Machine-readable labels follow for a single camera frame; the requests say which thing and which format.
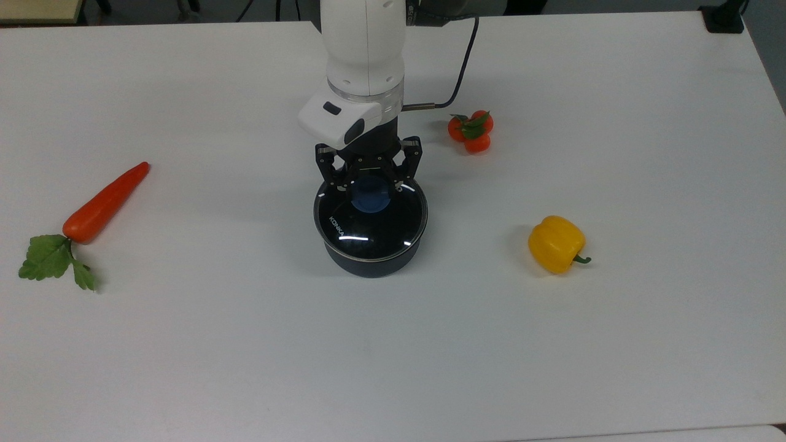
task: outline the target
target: pepper stem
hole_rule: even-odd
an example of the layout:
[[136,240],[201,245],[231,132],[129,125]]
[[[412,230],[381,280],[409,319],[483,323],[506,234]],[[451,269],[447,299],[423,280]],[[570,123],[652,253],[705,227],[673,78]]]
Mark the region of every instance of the pepper stem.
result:
[[589,256],[587,256],[586,258],[582,258],[581,256],[576,255],[576,257],[573,258],[573,260],[575,262],[577,262],[577,263],[586,264],[586,263],[590,262],[592,260],[592,258],[590,258]]

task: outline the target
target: yellow bell pepper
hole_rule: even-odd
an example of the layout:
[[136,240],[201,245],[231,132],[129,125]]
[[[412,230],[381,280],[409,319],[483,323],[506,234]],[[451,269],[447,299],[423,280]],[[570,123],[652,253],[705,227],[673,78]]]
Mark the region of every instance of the yellow bell pepper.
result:
[[582,264],[590,261],[589,257],[578,255],[586,244],[584,234],[561,216],[546,216],[532,229],[528,244],[535,260],[552,273],[566,272],[573,261]]

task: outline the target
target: cable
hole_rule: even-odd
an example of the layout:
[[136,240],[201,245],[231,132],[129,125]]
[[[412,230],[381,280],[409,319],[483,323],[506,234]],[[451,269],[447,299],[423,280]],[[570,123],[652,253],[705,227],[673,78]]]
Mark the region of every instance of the cable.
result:
[[238,18],[237,18],[237,20],[235,20],[235,23],[240,23],[240,21],[241,21],[241,20],[243,20],[243,16],[244,16],[244,15],[246,14],[246,12],[248,11],[248,8],[250,8],[250,7],[251,7],[251,4],[252,4],[253,2],[254,2],[254,0],[248,0],[248,4],[246,5],[246,7],[245,7],[245,8],[243,8],[243,12],[241,13],[241,16],[240,16],[240,17],[238,17]]
[[404,105],[401,107],[401,112],[412,111],[412,110],[425,110],[425,109],[442,109],[453,104],[453,100],[456,99],[456,96],[458,95],[458,90],[461,88],[461,81],[464,79],[464,71],[466,70],[467,63],[469,62],[469,54],[472,52],[472,45],[475,44],[475,36],[478,34],[478,25],[480,24],[480,17],[478,17],[477,15],[473,14],[468,16],[450,18],[450,17],[436,16],[430,13],[424,13],[424,14],[429,17],[439,18],[440,20],[463,20],[465,18],[474,18],[475,25],[472,27],[472,36],[469,37],[469,43],[467,44],[467,51],[464,53],[464,61],[461,63],[461,70],[458,73],[458,79],[456,80],[456,87],[453,89],[453,95],[450,96],[450,100],[440,104],[416,103],[414,105]]

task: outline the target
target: toy carrot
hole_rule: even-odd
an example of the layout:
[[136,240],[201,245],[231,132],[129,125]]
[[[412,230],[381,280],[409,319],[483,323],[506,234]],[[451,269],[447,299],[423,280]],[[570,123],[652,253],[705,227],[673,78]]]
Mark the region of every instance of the toy carrot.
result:
[[95,277],[88,266],[74,258],[72,242],[86,244],[92,241],[123,206],[148,171],[150,164],[142,162],[106,186],[63,224],[65,236],[41,235],[30,238],[27,259],[19,269],[19,277],[36,281],[59,278],[72,265],[76,284],[85,290],[95,290]]
[[94,240],[120,210],[131,192],[145,179],[148,171],[150,164],[143,161],[98,192],[63,224],[63,235],[79,244]]

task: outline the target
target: cherry tomato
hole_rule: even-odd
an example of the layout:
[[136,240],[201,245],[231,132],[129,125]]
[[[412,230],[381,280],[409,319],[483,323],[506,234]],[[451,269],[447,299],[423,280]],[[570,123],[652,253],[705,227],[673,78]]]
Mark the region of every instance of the cherry tomato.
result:
[[456,117],[450,119],[447,124],[447,133],[450,137],[458,142],[463,142],[467,138],[461,133],[461,120]]
[[469,153],[480,153],[489,148],[491,145],[491,137],[489,134],[482,134],[478,138],[466,140],[464,147]]
[[[472,116],[470,117],[470,120],[474,120],[475,118],[480,118],[481,116],[487,113],[488,111],[482,111],[482,110],[475,111],[475,113],[473,113]],[[491,132],[491,129],[494,129],[494,119],[491,118],[491,114],[489,114],[488,120],[483,122],[483,129],[486,129],[487,134]]]

